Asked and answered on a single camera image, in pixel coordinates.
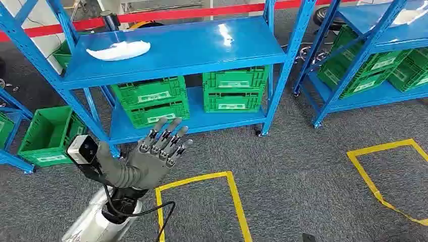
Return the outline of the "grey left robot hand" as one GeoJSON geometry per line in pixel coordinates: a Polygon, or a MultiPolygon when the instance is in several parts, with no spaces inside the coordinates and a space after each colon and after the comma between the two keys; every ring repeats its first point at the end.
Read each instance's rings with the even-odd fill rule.
{"type": "Polygon", "coordinates": [[[157,121],[149,134],[138,141],[126,164],[112,157],[106,142],[99,143],[96,157],[109,186],[148,190],[160,184],[185,150],[193,145],[191,139],[181,142],[181,138],[189,130],[187,126],[171,135],[182,122],[180,117],[174,118],[159,135],[166,122],[166,118],[157,121]]]}

